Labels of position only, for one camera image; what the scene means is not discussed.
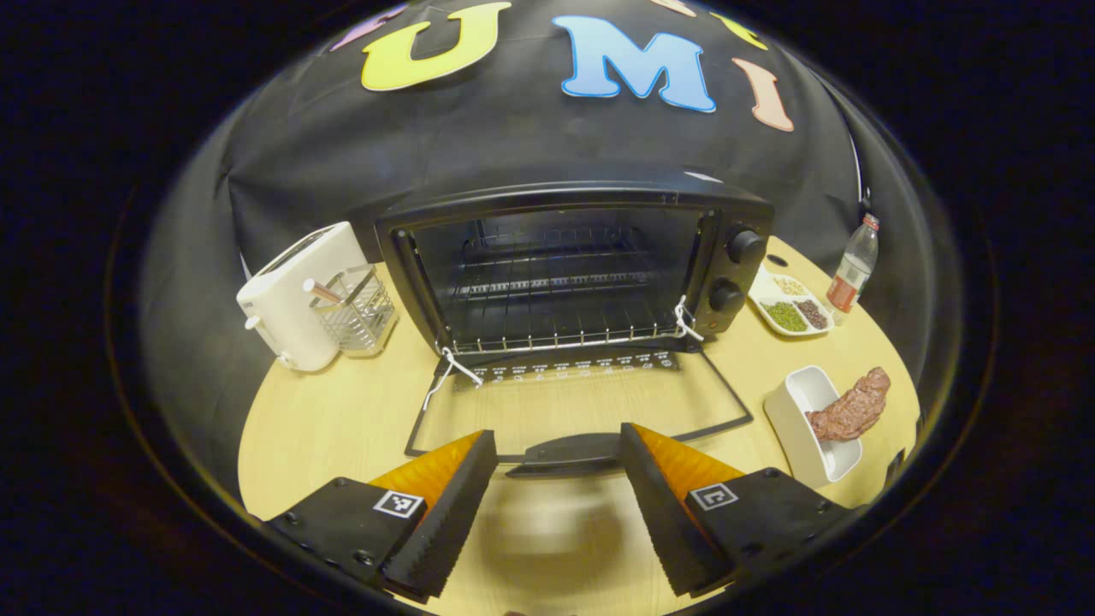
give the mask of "plastic bottle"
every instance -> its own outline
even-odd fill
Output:
[[[863,284],[871,277],[878,259],[878,219],[867,213],[863,224],[852,233],[844,248],[844,258],[840,261],[837,275],[825,293],[826,310],[832,315],[838,326],[844,323],[844,317],[852,306],[860,301]]]

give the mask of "white rectangular bowl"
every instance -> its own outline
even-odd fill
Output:
[[[820,411],[838,398],[825,371],[806,367],[787,375],[764,399],[764,412],[787,456],[792,476],[810,488],[840,481],[863,457],[858,439],[819,442],[806,419],[806,414]]]

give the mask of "metal utensil holder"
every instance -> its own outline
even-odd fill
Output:
[[[377,268],[366,264],[343,269],[327,288],[343,300],[316,297],[310,305],[338,349],[354,358],[371,358],[383,351],[399,315]]]

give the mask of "letter m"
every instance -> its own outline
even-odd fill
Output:
[[[615,96],[620,84],[609,79],[608,62],[615,67],[627,88],[645,98],[658,78],[666,73],[666,85],[658,91],[670,105],[704,113],[715,111],[707,95],[700,68],[703,48],[688,38],[658,33],[639,49],[626,34],[610,22],[583,15],[560,15],[552,20],[566,28],[574,47],[574,77],[563,82],[572,96]]]

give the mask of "raw meat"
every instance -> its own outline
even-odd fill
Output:
[[[872,369],[855,382],[839,400],[823,411],[807,414],[806,419],[818,441],[852,441],[869,430],[886,408],[889,376],[880,368]]]

